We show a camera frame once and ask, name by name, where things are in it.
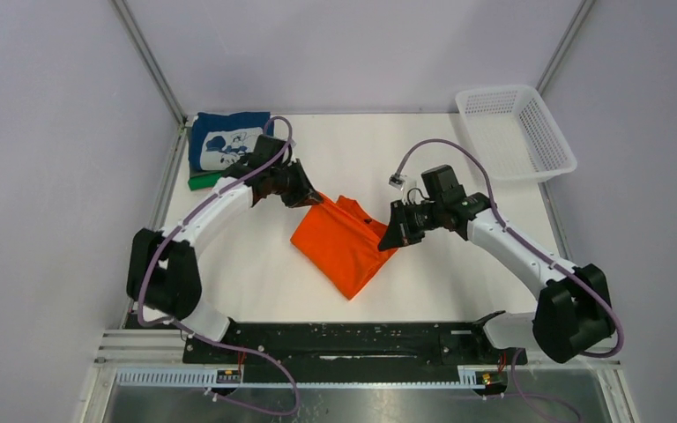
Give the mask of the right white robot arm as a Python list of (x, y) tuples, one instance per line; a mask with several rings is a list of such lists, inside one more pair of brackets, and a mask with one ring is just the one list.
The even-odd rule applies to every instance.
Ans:
[(485, 250), (524, 284), (537, 301), (532, 312), (496, 312), (483, 319), (483, 331), (470, 340), (472, 355), (491, 363), (505, 349), (540, 349), (565, 363), (616, 335), (604, 272), (594, 264), (580, 267), (523, 235), (481, 192), (467, 194), (452, 167), (422, 174), (427, 197), (391, 202), (391, 218), (378, 243), (381, 251), (421, 242), (444, 228)]

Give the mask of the orange t shirt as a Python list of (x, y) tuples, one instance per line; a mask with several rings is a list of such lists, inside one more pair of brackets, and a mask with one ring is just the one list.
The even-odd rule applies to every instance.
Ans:
[(324, 197), (309, 208), (291, 243), (351, 300), (397, 252), (378, 249), (387, 228), (352, 198)]

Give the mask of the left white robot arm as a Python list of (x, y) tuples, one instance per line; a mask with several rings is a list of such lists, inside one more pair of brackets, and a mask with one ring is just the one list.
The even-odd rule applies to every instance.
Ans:
[(214, 360), (226, 362), (237, 354), (239, 341), (227, 331), (230, 317), (205, 300), (199, 257), (226, 225), (269, 195), (280, 196), (287, 208), (322, 203), (293, 157), (293, 145), (291, 139), (258, 136), (254, 150), (223, 171), (208, 195), (176, 224), (134, 235), (126, 293), (138, 305), (140, 322), (152, 310), (151, 324), (180, 324), (206, 338), (204, 349)]

